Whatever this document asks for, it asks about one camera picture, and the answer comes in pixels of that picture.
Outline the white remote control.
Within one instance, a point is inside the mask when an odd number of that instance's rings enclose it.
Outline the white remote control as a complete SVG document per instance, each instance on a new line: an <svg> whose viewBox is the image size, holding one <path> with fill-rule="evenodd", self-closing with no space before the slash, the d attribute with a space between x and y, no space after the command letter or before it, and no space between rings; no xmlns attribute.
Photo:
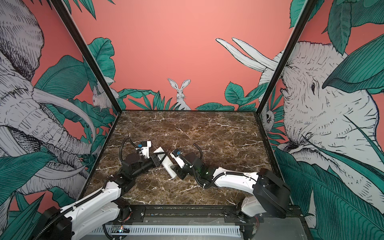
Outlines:
<svg viewBox="0 0 384 240"><path fill-rule="evenodd" d="M168 157L168 154L163 150L162 147L157 148L154 151L154 154L158 157L162 166L165 168L167 173L170 175L171 179L174 179L177 176L177 174L172 169L172 166L174 164L172 163L171 159Z"/></svg>

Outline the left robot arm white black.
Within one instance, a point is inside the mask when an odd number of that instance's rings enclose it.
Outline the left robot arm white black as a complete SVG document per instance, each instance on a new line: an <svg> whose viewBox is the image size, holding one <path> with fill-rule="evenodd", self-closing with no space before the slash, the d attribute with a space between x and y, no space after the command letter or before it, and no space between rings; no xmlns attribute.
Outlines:
<svg viewBox="0 0 384 240"><path fill-rule="evenodd" d="M39 218L30 240L79 240L96 227L110 221L124 223L132 218L133 210L123 195L136 184L136 178L149 170L159 167L167 152L160 150L151 153L150 141L134 145L135 152L123 158L119 151L122 166L110 176L104 185L73 204L60 209L51 207Z"/></svg>

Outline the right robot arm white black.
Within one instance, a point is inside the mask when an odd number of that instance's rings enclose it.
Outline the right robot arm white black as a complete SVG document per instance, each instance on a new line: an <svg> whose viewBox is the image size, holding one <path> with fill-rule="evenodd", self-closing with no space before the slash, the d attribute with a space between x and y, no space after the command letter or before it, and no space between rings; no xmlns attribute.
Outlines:
<svg viewBox="0 0 384 240"><path fill-rule="evenodd" d="M259 172L244 173L209 167L203 162L202 150L199 146L196 148L199 157L194 153L184 156L179 149L170 153L177 162L173 168L180 179L190 175L203 189L231 188L251 194L240 205L240 213L248 217L264 213L281 219L287 216L291 189L272 171L261 168Z"/></svg>

